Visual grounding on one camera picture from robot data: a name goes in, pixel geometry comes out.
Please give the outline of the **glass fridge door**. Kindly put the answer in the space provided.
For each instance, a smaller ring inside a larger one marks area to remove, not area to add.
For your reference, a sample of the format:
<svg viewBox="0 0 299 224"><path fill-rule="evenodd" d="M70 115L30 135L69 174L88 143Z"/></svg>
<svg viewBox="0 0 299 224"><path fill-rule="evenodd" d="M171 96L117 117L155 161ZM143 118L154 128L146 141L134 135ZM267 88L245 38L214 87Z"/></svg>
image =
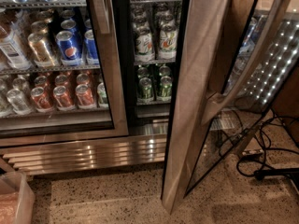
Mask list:
<svg viewBox="0 0 299 224"><path fill-rule="evenodd" d="M243 151L298 66L299 0L183 0L162 204Z"/></svg>
<svg viewBox="0 0 299 224"><path fill-rule="evenodd" d="M121 87L121 70L113 6L111 0L0 0L1 20L19 36L30 52L31 67L18 70L8 64L1 51L1 125L5 120L18 124L21 120L33 123L81 124L85 121L110 121L126 124L124 100ZM83 64L64 66L62 54L56 43L56 35L63 31L72 32L81 43ZM90 64L84 34L93 31L99 64ZM58 65L38 67L34 53L29 47L28 36L32 33L46 35L57 55ZM76 96L76 86L88 85L95 100L94 108L80 108ZM57 86L65 86L70 91L75 108L59 110L53 96ZM50 112L38 112L31 98L31 90L44 88L53 101ZM33 112L19 115L7 100L7 92L18 89L24 92L31 103Z"/></svg>

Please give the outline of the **stainless fridge bottom grille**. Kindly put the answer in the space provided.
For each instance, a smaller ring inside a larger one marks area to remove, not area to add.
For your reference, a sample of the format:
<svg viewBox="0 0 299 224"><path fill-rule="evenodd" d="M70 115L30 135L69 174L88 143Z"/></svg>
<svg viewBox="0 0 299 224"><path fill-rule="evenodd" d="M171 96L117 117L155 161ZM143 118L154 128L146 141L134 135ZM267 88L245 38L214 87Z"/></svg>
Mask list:
<svg viewBox="0 0 299 224"><path fill-rule="evenodd" d="M183 174L192 175L211 133L221 140L209 155L220 162L256 133L256 125L209 121L185 126L160 121L129 127L110 121L14 124L7 119L1 125L1 169L49 175L161 162L163 178L178 180Z"/></svg>

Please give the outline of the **green soda can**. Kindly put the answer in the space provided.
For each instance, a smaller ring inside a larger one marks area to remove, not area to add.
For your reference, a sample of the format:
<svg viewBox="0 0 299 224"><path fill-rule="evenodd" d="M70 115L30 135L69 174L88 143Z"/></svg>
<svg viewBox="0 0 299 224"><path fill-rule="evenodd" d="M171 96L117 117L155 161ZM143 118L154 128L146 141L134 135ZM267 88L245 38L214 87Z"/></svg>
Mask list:
<svg viewBox="0 0 299 224"><path fill-rule="evenodd" d="M158 100L167 101L171 99L172 95L172 78L163 76L160 79L158 86Z"/></svg>

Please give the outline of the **white green can far left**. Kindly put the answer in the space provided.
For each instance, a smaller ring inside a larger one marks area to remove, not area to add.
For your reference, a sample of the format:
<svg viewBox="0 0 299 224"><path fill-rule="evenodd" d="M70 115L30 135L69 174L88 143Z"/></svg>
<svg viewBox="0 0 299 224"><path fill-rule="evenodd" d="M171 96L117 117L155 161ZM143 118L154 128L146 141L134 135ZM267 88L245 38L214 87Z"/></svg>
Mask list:
<svg viewBox="0 0 299 224"><path fill-rule="evenodd" d="M137 62L148 62L154 58L152 34L147 26L136 30L135 38L135 60Z"/></svg>

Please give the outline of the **red soda can right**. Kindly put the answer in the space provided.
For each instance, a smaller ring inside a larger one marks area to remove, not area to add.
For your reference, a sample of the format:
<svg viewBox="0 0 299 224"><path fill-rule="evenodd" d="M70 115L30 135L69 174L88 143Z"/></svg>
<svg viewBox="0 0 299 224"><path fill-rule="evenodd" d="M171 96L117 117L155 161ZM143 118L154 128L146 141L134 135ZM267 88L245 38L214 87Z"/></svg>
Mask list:
<svg viewBox="0 0 299 224"><path fill-rule="evenodd" d="M86 84L80 84L75 89L80 108L94 108L95 100L91 88Z"/></svg>

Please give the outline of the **red soda can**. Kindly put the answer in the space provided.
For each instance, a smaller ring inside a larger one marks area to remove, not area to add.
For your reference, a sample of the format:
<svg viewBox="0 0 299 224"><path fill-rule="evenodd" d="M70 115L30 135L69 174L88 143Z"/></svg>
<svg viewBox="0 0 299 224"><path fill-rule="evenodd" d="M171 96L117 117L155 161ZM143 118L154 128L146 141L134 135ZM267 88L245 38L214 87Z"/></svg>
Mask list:
<svg viewBox="0 0 299 224"><path fill-rule="evenodd" d="M75 108L74 100L70 91L65 86L57 86L53 90L53 96L59 110L72 110Z"/></svg>
<svg viewBox="0 0 299 224"><path fill-rule="evenodd" d="M31 90L31 98L38 112L50 112L54 108L50 95L42 87L33 88Z"/></svg>
<svg viewBox="0 0 299 224"><path fill-rule="evenodd" d="M94 108L95 100L91 88L86 84L80 84L75 89L80 108Z"/></svg>

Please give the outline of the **blue Pepsi can edge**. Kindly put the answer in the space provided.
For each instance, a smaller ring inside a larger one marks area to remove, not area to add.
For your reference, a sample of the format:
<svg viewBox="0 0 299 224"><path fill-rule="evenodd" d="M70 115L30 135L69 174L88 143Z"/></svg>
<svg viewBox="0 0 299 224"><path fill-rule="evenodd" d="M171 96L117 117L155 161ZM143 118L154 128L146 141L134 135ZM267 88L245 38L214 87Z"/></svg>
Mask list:
<svg viewBox="0 0 299 224"><path fill-rule="evenodd" d="M87 58L88 58L88 62L90 64L99 64L99 59L98 59L98 54L97 54L97 48L95 45L95 40L93 37L93 31L92 30L88 30L85 34L84 34L84 42L85 42L85 46L87 49Z"/></svg>

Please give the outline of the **red soda can middle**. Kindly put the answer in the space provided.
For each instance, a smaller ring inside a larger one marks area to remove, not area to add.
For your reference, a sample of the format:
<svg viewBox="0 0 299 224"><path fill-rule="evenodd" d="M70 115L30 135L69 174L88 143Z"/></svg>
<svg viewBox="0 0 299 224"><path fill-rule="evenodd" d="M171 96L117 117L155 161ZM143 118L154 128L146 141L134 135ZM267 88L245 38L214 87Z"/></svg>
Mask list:
<svg viewBox="0 0 299 224"><path fill-rule="evenodd" d="M65 86L57 86L53 90L53 96L59 110L72 110L75 108L74 100L70 91Z"/></svg>

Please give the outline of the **blue Pepsi can front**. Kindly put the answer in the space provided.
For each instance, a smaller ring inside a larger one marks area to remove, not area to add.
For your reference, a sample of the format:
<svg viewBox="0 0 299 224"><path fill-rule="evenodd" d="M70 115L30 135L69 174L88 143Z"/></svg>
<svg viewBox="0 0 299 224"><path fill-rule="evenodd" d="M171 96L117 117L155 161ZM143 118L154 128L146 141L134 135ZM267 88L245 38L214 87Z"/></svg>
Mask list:
<svg viewBox="0 0 299 224"><path fill-rule="evenodd" d="M82 46L78 38L70 31L63 30L56 35L56 43L62 54L64 66L79 66L83 64Z"/></svg>

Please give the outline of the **red soda can left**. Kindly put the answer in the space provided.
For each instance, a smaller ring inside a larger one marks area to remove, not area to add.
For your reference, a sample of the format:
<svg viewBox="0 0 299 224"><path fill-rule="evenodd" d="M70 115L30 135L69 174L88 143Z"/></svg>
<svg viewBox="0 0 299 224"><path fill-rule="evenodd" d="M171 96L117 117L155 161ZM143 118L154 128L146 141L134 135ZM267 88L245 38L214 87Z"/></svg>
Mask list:
<svg viewBox="0 0 299 224"><path fill-rule="evenodd" d="M50 112L54 108L50 95L42 87L33 88L31 90L31 98L38 112Z"/></svg>

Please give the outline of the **gold soda can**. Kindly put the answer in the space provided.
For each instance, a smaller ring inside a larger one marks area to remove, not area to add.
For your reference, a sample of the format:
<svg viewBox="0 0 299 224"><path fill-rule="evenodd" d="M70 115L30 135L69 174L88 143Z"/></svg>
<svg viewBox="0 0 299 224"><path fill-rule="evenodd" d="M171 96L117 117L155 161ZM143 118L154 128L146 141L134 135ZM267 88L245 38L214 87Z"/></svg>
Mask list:
<svg viewBox="0 0 299 224"><path fill-rule="evenodd" d="M34 61L38 67L57 66L57 55L46 35L40 33L32 33L28 36L28 44L34 53Z"/></svg>

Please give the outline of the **silver can lower left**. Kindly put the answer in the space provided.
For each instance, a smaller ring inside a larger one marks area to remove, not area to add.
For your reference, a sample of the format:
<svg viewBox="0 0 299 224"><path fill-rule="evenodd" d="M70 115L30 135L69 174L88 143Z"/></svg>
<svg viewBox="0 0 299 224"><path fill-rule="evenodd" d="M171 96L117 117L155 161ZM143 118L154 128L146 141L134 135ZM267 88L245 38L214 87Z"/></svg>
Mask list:
<svg viewBox="0 0 299 224"><path fill-rule="evenodd" d="M7 100L12 105L13 110L19 115L27 115L33 112L30 101L21 90L9 90L7 92Z"/></svg>

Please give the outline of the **clear labelled bottle left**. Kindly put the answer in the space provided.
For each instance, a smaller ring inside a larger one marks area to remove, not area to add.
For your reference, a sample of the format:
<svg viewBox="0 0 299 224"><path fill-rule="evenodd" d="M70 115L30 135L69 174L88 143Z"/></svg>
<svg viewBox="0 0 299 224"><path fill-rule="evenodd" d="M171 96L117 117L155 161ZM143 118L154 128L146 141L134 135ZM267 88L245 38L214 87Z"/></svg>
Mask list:
<svg viewBox="0 0 299 224"><path fill-rule="evenodd" d="M27 70L31 67L28 48L14 30L3 22L0 22L0 50L5 54L12 68Z"/></svg>

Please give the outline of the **clear plastic storage bin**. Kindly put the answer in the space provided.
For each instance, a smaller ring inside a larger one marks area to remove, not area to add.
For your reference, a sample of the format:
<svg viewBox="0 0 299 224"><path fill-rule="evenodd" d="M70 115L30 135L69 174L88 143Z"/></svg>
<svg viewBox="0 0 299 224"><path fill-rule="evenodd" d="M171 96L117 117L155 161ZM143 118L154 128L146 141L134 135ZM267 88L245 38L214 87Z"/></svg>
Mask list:
<svg viewBox="0 0 299 224"><path fill-rule="evenodd" d="M0 224L31 224L34 202L24 173L0 176Z"/></svg>

